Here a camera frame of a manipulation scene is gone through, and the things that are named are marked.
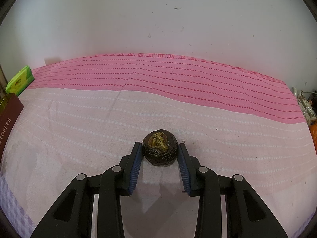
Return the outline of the dark passion fruit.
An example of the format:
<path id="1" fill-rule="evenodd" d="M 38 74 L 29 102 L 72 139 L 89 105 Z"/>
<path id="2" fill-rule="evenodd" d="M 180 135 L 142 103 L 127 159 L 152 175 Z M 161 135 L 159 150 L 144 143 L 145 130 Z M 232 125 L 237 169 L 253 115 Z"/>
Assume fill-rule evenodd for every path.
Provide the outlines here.
<path id="1" fill-rule="evenodd" d="M 148 134 L 142 142 L 145 158 L 156 167 L 166 167 L 177 158 L 178 142 L 167 130 L 156 130 Z"/>

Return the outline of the pink and purple tablecloth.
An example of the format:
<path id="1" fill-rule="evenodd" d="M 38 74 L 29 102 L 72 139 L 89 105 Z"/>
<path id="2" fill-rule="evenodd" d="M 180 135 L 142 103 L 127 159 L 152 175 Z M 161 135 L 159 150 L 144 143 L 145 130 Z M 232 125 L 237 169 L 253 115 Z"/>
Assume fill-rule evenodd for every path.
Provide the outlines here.
<path id="1" fill-rule="evenodd" d="M 1 163 L 1 208 L 21 237 L 77 174 L 102 174 L 159 129 L 216 173 L 245 177 L 289 237 L 313 217 L 316 152 L 284 82 L 165 54 L 97 55 L 32 73 Z"/>

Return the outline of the gold toffee tin box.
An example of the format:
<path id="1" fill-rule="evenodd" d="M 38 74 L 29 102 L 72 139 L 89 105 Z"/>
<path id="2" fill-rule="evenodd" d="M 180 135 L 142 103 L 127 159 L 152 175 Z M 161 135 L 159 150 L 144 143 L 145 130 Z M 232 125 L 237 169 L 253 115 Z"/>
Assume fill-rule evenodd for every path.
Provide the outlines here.
<path id="1" fill-rule="evenodd" d="M 0 153 L 1 157 L 14 123 L 24 106 L 15 93 L 6 94 L 1 101 Z"/>

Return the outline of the clutter at table edge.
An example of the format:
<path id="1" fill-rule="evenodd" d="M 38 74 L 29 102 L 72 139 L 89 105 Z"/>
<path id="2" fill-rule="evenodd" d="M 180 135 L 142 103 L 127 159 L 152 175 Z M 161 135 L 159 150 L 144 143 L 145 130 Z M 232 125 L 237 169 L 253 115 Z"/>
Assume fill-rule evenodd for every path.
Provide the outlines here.
<path id="1" fill-rule="evenodd" d="M 291 91 L 296 97 L 298 105 L 302 110 L 316 149 L 316 111 L 313 108 L 313 102 L 311 99 L 306 99 L 304 95 L 306 92 L 298 90 L 295 87 L 292 87 Z"/>

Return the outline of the green tissue pack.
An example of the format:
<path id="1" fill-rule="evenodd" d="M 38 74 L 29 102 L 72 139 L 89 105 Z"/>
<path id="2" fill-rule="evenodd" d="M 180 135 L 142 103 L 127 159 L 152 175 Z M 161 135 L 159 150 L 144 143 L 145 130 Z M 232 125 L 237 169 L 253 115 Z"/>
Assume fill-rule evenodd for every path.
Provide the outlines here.
<path id="1" fill-rule="evenodd" d="M 29 65 L 22 68 L 7 84 L 5 92 L 19 96 L 32 82 L 34 76 Z"/>

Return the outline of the bamboo rattan furniture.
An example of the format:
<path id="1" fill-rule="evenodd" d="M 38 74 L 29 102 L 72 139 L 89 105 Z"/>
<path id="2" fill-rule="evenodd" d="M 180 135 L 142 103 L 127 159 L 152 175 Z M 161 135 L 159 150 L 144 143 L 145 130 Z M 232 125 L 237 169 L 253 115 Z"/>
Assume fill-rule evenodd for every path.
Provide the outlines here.
<path id="1" fill-rule="evenodd" d="M 1 85 L 1 88 L 4 92 L 5 92 L 5 89 L 7 87 L 7 84 L 8 84 L 7 79 L 4 75 L 3 69 L 0 66 L 0 85 Z"/>

